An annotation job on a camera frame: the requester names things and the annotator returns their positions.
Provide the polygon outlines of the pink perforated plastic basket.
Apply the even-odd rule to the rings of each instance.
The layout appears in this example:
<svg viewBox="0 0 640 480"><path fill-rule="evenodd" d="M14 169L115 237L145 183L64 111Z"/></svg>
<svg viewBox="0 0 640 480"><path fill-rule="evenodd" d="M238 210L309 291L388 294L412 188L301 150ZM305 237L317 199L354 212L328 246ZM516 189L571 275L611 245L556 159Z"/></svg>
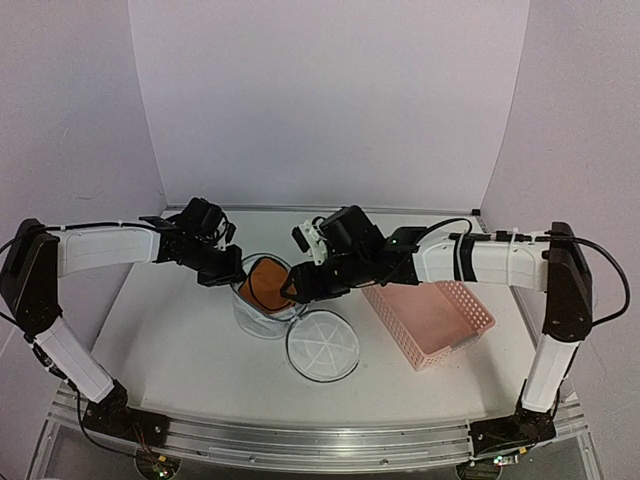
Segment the pink perforated plastic basket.
<svg viewBox="0 0 640 480"><path fill-rule="evenodd" d="M370 286L363 295L417 372L477 342L495 325L461 282Z"/></svg>

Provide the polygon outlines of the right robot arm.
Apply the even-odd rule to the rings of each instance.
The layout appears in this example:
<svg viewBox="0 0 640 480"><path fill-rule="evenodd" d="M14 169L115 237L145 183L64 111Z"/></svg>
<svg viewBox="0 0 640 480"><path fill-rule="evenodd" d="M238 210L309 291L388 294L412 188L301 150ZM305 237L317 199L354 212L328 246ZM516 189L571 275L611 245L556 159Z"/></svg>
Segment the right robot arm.
<svg viewBox="0 0 640 480"><path fill-rule="evenodd" d="M524 443L543 417L526 404L513 414L539 340L539 321L528 321L516 291L498 284L468 286L495 317L476 343L416 372L402 356L367 300L369 289L317 303L353 323L361 341L360 364L334 383L303 378L289 364L278 370L270 417L281 423L363 428L481 420L508 415L503 433Z"/></svg>

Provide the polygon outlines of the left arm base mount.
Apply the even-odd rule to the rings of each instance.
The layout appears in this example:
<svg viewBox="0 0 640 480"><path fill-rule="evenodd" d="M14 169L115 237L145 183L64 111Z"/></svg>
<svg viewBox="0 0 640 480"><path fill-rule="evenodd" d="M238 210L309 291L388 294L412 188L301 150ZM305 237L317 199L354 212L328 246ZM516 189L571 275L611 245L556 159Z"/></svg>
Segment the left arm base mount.
<svg viewBox="0 0 640 480"><path fill-rule="evenodd" d="M144 452L165 445L170 426L167 415L130 407L128 392L118 381L100 401L88 400L80 414L80 426L85 431L135 442Z"/></svg>

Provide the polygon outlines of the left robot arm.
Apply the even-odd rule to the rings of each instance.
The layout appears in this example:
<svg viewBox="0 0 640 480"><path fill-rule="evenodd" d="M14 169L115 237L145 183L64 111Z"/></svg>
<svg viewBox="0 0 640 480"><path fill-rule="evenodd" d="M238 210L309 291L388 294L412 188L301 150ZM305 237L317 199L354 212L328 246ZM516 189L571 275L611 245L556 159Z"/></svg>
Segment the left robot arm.
<svg viewBox="0 0 640 480"><path fill-rule="evenodd" d="M1 247L3 319L12 323L44 367L88 400L99 403L96 421L114 437L134 428L134 415L118 400L121 386L95 359L67 319L65 278L117 266L175 264L192 271L205 287L244 278L235 224L203 198L168 217L136 221L45 224L23 220Z"/></svg>

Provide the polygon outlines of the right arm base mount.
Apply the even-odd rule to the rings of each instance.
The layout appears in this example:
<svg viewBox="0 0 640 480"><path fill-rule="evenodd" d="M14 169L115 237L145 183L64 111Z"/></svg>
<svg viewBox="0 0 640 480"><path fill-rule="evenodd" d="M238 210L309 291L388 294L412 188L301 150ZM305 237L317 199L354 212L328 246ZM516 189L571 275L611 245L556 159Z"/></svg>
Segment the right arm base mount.
<svg viewBox="0 0 640 480"><path fill-rule="evenodd" d="M525 408L521 398L514 411L507 416L474 421L469 426L472 460L483 460L512 454L521 448L530 449L539 443L553 440L557 400L543 412Z"/></svg>

